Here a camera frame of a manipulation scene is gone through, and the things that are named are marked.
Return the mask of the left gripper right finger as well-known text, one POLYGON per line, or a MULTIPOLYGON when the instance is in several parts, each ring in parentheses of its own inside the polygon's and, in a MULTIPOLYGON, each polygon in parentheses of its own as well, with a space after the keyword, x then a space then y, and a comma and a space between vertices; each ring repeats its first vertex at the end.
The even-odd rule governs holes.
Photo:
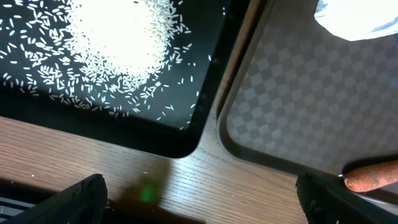
POLYGON ((397 224, 397 215, 311 172, 300 174, 295 186, 309 224, 397 224))

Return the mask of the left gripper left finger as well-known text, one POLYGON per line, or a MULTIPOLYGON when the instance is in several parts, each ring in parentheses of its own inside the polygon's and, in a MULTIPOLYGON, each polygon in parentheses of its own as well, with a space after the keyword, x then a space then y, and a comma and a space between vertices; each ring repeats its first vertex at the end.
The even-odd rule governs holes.
POLYGON ((1 184, 1 223, 101 223, 108 205, 108 190, 101 174, 93 174, 41 202, 23 201, 41 200, 43 196, 1 184))

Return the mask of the orange carrot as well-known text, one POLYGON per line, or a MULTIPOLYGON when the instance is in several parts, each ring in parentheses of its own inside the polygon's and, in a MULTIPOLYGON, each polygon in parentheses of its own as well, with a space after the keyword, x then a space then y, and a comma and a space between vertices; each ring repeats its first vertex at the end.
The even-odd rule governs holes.
POLYGON ((352 170, 344 177, 345 186, 353 192, 369 192, 397 182, 397 160, 352 170))

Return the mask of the white rice pile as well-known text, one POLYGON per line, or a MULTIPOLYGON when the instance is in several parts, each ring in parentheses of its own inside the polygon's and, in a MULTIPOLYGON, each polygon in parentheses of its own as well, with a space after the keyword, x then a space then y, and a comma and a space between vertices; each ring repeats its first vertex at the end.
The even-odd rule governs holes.
POLYGON ((187 129, 230 1, 1 2, 1 89, 187 129))

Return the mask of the white napkin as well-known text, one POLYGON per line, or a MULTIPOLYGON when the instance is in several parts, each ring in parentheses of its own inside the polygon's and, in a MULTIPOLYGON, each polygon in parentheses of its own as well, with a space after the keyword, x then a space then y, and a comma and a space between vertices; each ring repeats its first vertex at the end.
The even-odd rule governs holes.
POLYGON ((397 33, 397 0, 319 0, 315 20, 348 41, 397 33))

